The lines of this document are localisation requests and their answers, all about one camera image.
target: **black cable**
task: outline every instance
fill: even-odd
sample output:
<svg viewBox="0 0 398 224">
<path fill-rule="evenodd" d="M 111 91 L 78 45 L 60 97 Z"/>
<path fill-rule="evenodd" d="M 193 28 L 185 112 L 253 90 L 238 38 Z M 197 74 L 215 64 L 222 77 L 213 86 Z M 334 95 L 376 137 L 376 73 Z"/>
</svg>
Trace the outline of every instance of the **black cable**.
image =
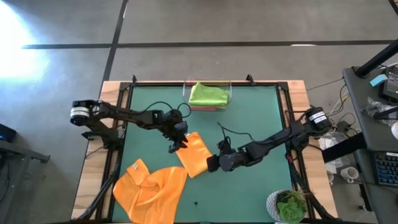
<svg viewBox="0 0 398 224">
<path fill-rule="evenodd" d="M 224 126 L 222 126 L 222 125 L 220 124 L 220 122 L 217 122 L 217 124 L 221 127 L 221 130 L 223 131 L 224 138 L 225 138 L 225 136 L 226 136 L 226 135 L 225 135 L 225 132 L 224 132 L 224 130 L 225 130 L 225 131 L 229 131 L 229 132 L 234 133 L 234 134 L 247 135 L 247 136 L 249 136 L 249 138 L 250 138 L 254 143 L 260 144 L 260 145 L 270 144 L 270 143 L 273 143 L 273 142 L 282 140 L 282 139 L 284 139 L 284 138 L 289 138 L 290 135 L 292 134 L 292 128 L 289 127 L 289 130 L 290 130 L 290 131 L 289 131 L 289 135 L 286 136 L 286 137 L 281 137 L 281 138 L 277 138 L 277 139 L 272 139 L 272 140 L 270 140 L 270 141 L 266 141 L 266 140 L 264 140 L 264 141 L 256 141 L 256 140 L 253 139 L 253 137 L 251 136 L 250 133 L 239 133 L 239 132 L 236 132 L 236 131 L 232 131 L 232 130 L 230 130 L 230 129 L 228 129 L 228 128 L 225 128 Z"/>
<path fill-rule="evenodd" d="M 321 151 L 323 151 L 323 149 L 321 149 L 320 147 L 318 147 L 318 146 L 315 146 L 315 145 L 313 145 L 313 144 L 308 144 L 309 146 L 311 146 L 311 147 L 314 147 L 315 149 L 318 149 L 318 150 L 321 150 Z"/>
<path fill-rule="evenodd" d="M 122 135 L 120 136 L 120 139 L 124 138 L 124 136 L 126 135 L 126 130 L 127 130 L 127 129 L 124 128 L 124 131 L 123 131 Z M 104 146 L 101 146 L 101 147 L 99 147 L 99 148 L 97 148 L 97 149 L 95 149 L 95 150 L 92 151 L 92 152 L 90 152 L 89 154 L 87 154 L 87 155 L 85 156 L 85 159 L 87 159 L 87 157 L 88 157 L 89 155 L 91 155 L 91 154 L 97 152 L 98 150 L 100 150 L 100 149 L 102 149 L 102 148 L 104 148 L 104 147 L 105 147 L 105 145 L 104 145 Z"/>
<path fill-rule="evenodd" d="M 290 111 L 290 110 L 286 110 L 286 112 L 289 112 L 289 113 L 305 113 L 307 111 Z"/>
<path fill-rule="evenodd" d="M 6 179 L 7 188 L 6 188 L 6 191 L 4 192 L 4 195 L 0 199 L 0 203 L 6 198 L 8 189 L 10 188 L 10 162 L 7 160 L 6 164 L 7 164 L 7 179 Z"/>
<path fill-rule="evenodd" d="M 181 104 L 179 104 L 179 106 L 177 107 L 177 110 L 178 110 L 178 111 L 179 111 L 181 105 L 186 105 L 186 106 L 188 107 L 188 109 L 189 109 L 189 114 L 186 115 L 186 116 L 182 116 L 182 118 L 187 118 L 187 117 L 189 117 L 189 116 L 191 115 L 191 113 L 192 113 L 191 106 L 190 106 L 188 103 L 181 103 Z"/>
<path fill-rule="evenodd" d="M 136 114 L 136 115 L 143 114 L 143 113 L 145 113 L 149 108 L 151 108 L 152 106 L 154 106 L 154 105 L 156 105 L 156 104 L 159 104 L 159 103 L 162 103 L 162 104 L 164 104 L 164 105 L 167 105 L 167 106 L 170 108 L 170 110 L 173 110 L 173 108 L 172 108 L 168 103 L 166 103 L 166 102 L 164 102 L 164 101 L 156 101 L 155 103 L 149 105 L 149 106 L 148 106 L 147 108 L 145 108 L 144 110 L 139 111 L 139 112 L 134 113 L 134 114 Z"/>
<path fill-rule="evenodd" d="M 102 149 L 102 148 L 104 148 L 104 147 L 105 147 L 105 146 L 101 146 L 101 147 L 95 149 L 94 151 L 90 152 L 89 154 L 86 155 L 85 159 L 87 159 L 87 157 L 88 157 L 89 155 L 91 155 L 92 153 L 95 153 L 95 152 L 97 152 L 98 150 L 100 150 L 100 149 Z"/>
<path fill-rule="evenodd" d="M 336 123 L 333 119 L 329 118 L 329 120 L 331 121 L 331 124 L 334 126 Z"/>
<path fill-rule="evenodd" d="M 344 109 L 344 102 L 345 102 L 345 101 L 343 101 L 343 97 L 342 97 L 342 95 L 341 95 L 341 92 L 343 91 L 343 88 L 344 88 L 345 86 L 346 86 L 346 85 L 343 85 L 343 87 L 341 87 L 341 89 L 340 89 L 340 101 L 341 101 L 340 107 L 339 107 L 336 111 L 334 111 L 330 116 L 336 115 L 336 114 L 338 114 L 338 113 L 340 113 L 340 112 L 343 111 L 343 109 Z"/>
<path fill-rule="evenodd" d="M 345 114 L 340 118 L 340 120 L 338 120 L 337 125 L 340 124 L 341 120 L 342 120 L 347 114 L 351 115 L 351 116 L 354 118 L 354 121 L 353 121 L 351 124 L 349 124 L 349 125 L 355 124 L 355 122 L 356 122 L 355 116 L 354 116 L 352 113 L 348 112 L 348 113 L 345 113 Z"/>
<path fill-rule="evenodd" d="M 314 147 L 315 149 L 319 149 L 319 150 L 321 150 L 321 151 L 323 150 L 323 149 L 321 149 L 320 147 L 315 146 L 315 145 L 313 145 L 313 144 L 308 144 L 308 145 L 311 146 L 311 147 Z M 292 162 L 293 162 L 293 161 L 296 161 L 298 158 L 299 158 L 299 155 L 297 155 L 296 158 L 292 159 Z"/>
<path fill-rule="evenodd" d="M 338 175 L 338 174 L 333 174 L 333 175 L 336 176 L 336 177 L 341 177 L 341 178 L 344 179 L 344 177 L 342 177 L 342 176 L 340 176 L 340 175 Z M 374 184 L 374 183 L 370 183 L 370 182 L 366 182 L 366 181 L 362 181 L 362 180 L 353 180 L 353 181 L 354 181 L 354 182 L 359 182 L 359 183 L 364 183 L 364 184 L 373 185 L 373 186 L 376 186 L 376 187 L 380 187 L 380 188 L 382 188 L 382 189 L 388 190 L 388 191 L 390 191 L 390 192 L 392 192 L 392 193 L 398 195 L 398 192 L 395 192 L 395 191 L 390 190 L 390 189 L 388 189 L 388 188 L 386 188 L 386 187 L 380 186 L 379 184 Z"/>
<path fill-rule="evenodd" d="M 312 87 L 312 88 L 306 89 L 306 91 L 310 91 L 310 90 L 313 90 L 313 89 L 316 89 L 316 88 L 319 88 L 319 87 L 323 87 L 323 86 L 325 86 L 325 85 L 329 85 L 329 84 L 332 84 L 332 83 L 338 82 L 338 81 L 340 81 L 340 80 L 343 80 L 343 79 L 344 79 L 344 78 L 339 78 L 339 79 L 337 79 L 337 80 L 335 80 L 335 81 L 328 82 L 328 83 L 325 83 L 325 84 L 322 84 L 322 85 L 318 85 L 318 86 L 315 86 L 315 87 Z"/>
</svg>

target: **white container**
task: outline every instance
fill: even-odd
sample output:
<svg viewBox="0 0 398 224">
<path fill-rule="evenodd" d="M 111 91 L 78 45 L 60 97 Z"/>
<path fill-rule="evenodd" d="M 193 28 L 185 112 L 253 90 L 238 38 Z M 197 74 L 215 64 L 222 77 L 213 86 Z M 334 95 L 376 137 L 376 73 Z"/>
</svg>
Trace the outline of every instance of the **white container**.
<svg viewBox="0 0 398 224">
<path fill-rule="evenodd" d="M 278 208 L 276 207 L 276 198 L 278 194 L 284 192 L 286 190 L 278 190 L 272 194 L 270 194 L 267 198 L 267 211 L 268 214 L 277 222 L 282 222 L 279 218 Z"/>
</svg>

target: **green mat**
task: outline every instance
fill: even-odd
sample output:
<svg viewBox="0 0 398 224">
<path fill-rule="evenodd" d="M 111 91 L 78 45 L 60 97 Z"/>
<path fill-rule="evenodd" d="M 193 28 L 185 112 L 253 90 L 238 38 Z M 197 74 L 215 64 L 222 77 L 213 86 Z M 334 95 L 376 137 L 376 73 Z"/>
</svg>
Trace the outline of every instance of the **green mat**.
<svg viewBox="0 0 398 224">
<path fill-rule="evenodd" d="M 232 102 L 226 110 L 192 111 L 186 118 L 188 132 L 197 131 L 212 154 L 218 153 L 216 144 L 223 139 L 217 121 L 234 131 L 249 132 L 254 139 L 265 139 L 282 129 L 276 94 L 274 86 L 234 86 Z M 176 108 L 183 102 L 182 87 L 134 87 L 131 109 L 143 110 L 155 101 L 165 101 Z M 151 109 L 169 110 L 164 105 Z M 188 114 L 185 106 L 180 110 L 183 115 Z M 247 136 L 228 135 L 232 147 L 251 141 Z M 165 167 L 182 166 L 176 154 L 167 152 L 170 143 L 158 130 L 146 131 L 129 124 L 120 176 L 138 158 L 151 173 Z M 239 167 L 232 172 L 218 169 L 194 179 L 188 177 L 175 222 L 272 222 L 266 210 L 268 195 L 292 188 L 285 152 L 285 146 L 281 145 L 252 167 Z M 115 203 L 113 221 L 129 221 L 118 203 Z"/>
</svg>

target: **orange towel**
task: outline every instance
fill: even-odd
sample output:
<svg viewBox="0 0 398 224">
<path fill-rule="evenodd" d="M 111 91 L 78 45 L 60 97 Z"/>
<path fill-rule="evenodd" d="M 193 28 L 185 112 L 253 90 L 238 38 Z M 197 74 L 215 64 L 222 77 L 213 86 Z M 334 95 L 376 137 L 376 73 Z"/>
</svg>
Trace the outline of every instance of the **orange towel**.
<svg viewBox="0 0 398 224">
<path fill-rule="evenodd" d="M 180 148 L 176 153 L 188 175 L 194 178 L 207 170 L 206 160 L 212 155 L 197 132 L 189 134 L 187 140 L 187 148 Z"/>
<path fill-rule="evenodd" d="M 138 159 L 116 182 L 113 195 L 132 222 L 169 224 L 174 222 L 186 179 L 183 167 L 168 167 L 149 174 L 144 162 Z"/>
</svg>

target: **power cord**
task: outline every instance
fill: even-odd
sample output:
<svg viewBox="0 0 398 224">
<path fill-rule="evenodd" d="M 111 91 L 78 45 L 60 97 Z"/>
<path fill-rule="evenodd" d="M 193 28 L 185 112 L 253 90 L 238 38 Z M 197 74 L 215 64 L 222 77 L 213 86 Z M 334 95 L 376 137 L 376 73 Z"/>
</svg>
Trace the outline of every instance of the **power cord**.
<svg viewBox="0 0 398 224">
<path fill-rule="evenodd" d="M 318 149 L 318 150 L 321 150 L 321 151 L 323 150 L 323 149 L 321 149 L 320 147 L 315 146 L 315 145 L 313 145 L 313 144 L 309 144 L 309 143 L 308 143 L 308 145 L 311 146 L 311 147 L 314 147 L 315 149 Z M 292 162 L 293 162 L 293 161 L 296 161 L 296 160 L 299 158 L 299 155 L 297 155 L 296 158 L 294 158 L 294 159 L 293 159 L 292 157 L 290 157 L 289 155 L 286 155 L 286 156 L 288 156 L 289 159 L 290 159 Z"/>
<path fill-rule="evenodd" d="M 340 101 L 338 101 L 337 103 L 336 103 L 336 105 L 333 107 L 333 109 L 328 113 L 328 116 L 334 116 L 334 115 L 336 115 L 336 114 L 338 114 L 338 113 L 340 113 L 340 112 L 342 112 L 343 111 L 343 109 L 344 109 L 344 102 L 348 99 L 348 96 L 345 96 L 347 93 L 348 93 L 348 90 L 342 95 L 342 91 L 343 91 L 343 89 L 344 89 L 344 87 L 345 87 L 346 85 L 343 85 L 343 87 L 341 87 L 341 89 L 340 89 Z M 337 109 L 337 111 L 335 111 L 335 108 L 336 108 L 336 106 L 339 104 L 339 103 L 341 103 L 340 104 L 340 107 Z"/>
<path fill-rule="evenodd" d="M 349 125 L 351 126 L 351 125 L 355 124 L 355 122 L 356 122 L 355 116 L 354 116 L 352 113 L 348 112 L 348 113 L 345 113 L 345 114 L 340 118 L 340 120 L 338 120 L 337 126 L 338 126 L 338 124 L 343 120 L 343 118 L 344 118 L 346 115 L 351 115 L 351 116 L 354 118 L 354 121 L 353 121 L 351 124 L 349 124 Z"/>
<path fill-rule="evenodd" d="M 122 135 L 120 136 L 120 139 L 122 139 L 122 138 L 125 137 L 125 135 L 126 135 L 126 130 L 127 130 L 127 129 L 124 128 L 124 131 L 123 131 Z M 98 152 L 98 150 L 103 149 L 104 147 L 105 147 L 105 145 L 104 145 L 104 146 L 101 146 L 101 147 L 99 147 L 99 148 L 97 148 L 97 149 L 95 149 L 95 150 L 92 151 L 92 152 L 90 152 L 89 154 L 87 154 L 87 155 L 85 156 L 85 159 L 87 159 L 87 157 L 88 157 L 89 155 Z"/>
<path fill-rule="evenodd" d="M 156 104 L 164 104 L 164 105 L 167 105 L 167 106 L 170 108 L 170 110 L 173 110 L 173 107 L 170 106 L 168 103 L 166 103 L 166 102 L 164 102 L 164 101 L 156 101 L 155 103 L 149 105 L 149 106 L 148 106 L 147 108 L 145 108 L 144 110 L 139 111 L 139 112 L 134 113 L 134 114 L 136 114 L 136 115 L 143 114 L 143 113 L 145 113 L 149 108 L 151 108 L 152 106 L 154 106 L 154 105 L 156 105 Z M 186 115 L 186 116 L 183 116 L 182 118 L 187 118 L 187 117 L 189 117 L 189 116 L 191 115 L 191 113 L 192 113 L 191 106 L 190 106 L 188 103 L 181 103 L 181 104 L 179 104 L 179 106 L 177 107 L 177 110 L 179 110 L 179 108 L 180 108 L 181 105 L 186 105 L 186 106 L 189 108 L 189 114 Z"/>
<path fill-rule="evenodd" d="M 180 106 L 182 106 L 182 105 L 187 106 L 188 109 L 189 109 L 188 115 L 182 116 L 182 118 L 187 118 L 187 117 L 189 117 L 189 116 L 191 115 L 191 113 L 192 113 L 191 106 L 190 106 L 188 103 L 181 103 L 181 104 L 179 104 L 179 106 L 177 107 L 177 110 L 178 110 L 178 111 L 180 110 Z"/>
<path fill-rule="evenodd" d="M 325 85 L 329 85 L 329 84 L 338 82 L 338 81 L 343 80 L 343 79 L 344 79 L 344 78 L 339 78 L 339 79 L 337 79 L 337 80 L 335 80 L 335 81 L 332 81 L 332 82 L 328 82 L 328 83 L 325 83 L 325 84 L 322 84 L 322 85 L 318 85 L 318 86 L 315 86 L 315 87 L 312 87 L 312 88 L 308 88 L 308 89 L 306 89 L 306 91 L 314 90 L 314 89 L 316 89 L 316 88 L 323 87 L 323 86 L 325 86 Z"/>
<path fill-rule="evenodd" d="M 227 138 L 227 136 L 225 135 L 225 132 L 224 132 L 224 130 L 225 130 L 225 131 L 229 131 L 229 132 L 234 133 L 234 134 L 247 135 L 247 136 L 249 136 L 249 138 L 250 138 L 254 143 L 259 144 L 259 145 L 266 145 L 266 144 L 270 144 L 270 143 L 273 143 L 273 142 L 282 140 L 282 139 L 284 139 L 284 138 L 289 138 L 289 137 L 290 137 L 290 134 L 292 134 L 292 128 L 289 128 L 290 131 L 289 131 L 289 135 L 288 135 L 287 137 L 277 138 L 277 139 L 273 139 L 273 140 L 270 140 L 270 141 L 266 141 L 266 140 L 264 140 L 264 141 L 256 141 L 256 140 L 254 140 L 254 138 L 251 136 L 250 133 L 239 133 L 239 132 L 232 131 L 232 130 L 230 130 L 230 129 L 224 127 L 224 126 L 222 126 L 220 122 L 217 122 L 217 124 L 218 124 L 218 126 L 221 128 L 221 130 L 222 130 L 222 132 L 223 132 L 224 139 Z"/>
</svg>

